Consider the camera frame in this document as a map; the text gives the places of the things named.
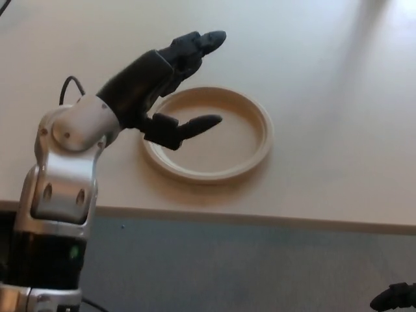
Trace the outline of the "robot black right hand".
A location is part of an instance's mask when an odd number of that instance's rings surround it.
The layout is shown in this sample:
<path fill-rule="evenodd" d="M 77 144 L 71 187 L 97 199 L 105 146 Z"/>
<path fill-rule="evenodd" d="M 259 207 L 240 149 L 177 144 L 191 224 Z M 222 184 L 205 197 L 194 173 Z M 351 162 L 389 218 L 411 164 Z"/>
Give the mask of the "robot black right hand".
<path fill-rule="evenodd" d="M 370 303 L 375 311 L 415 307 L 415 283 L 396 283 L 377 295 Z"/>

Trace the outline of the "robot black left hand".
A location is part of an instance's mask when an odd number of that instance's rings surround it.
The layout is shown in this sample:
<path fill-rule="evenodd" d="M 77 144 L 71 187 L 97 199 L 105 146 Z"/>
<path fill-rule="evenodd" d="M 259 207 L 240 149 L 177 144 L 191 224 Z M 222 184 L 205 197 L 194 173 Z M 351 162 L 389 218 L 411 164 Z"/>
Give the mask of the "robot black left hand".
<path fill-rule="evenodd" d="M 115 113 L 122 129 L 138 129 L 144 140 L 178 150 L 183 141 L 198 136 L 222 121 L 217 114 L 195 117 L 184 124 L 161 113 L 148 116 L 158 98 L 176 91 L 194 75 L 204 56 L 226 40 L 225 31 L 196 31 L 173 39 L 163 49 L 152 49 L 115 75 L 97 93 Z"/>

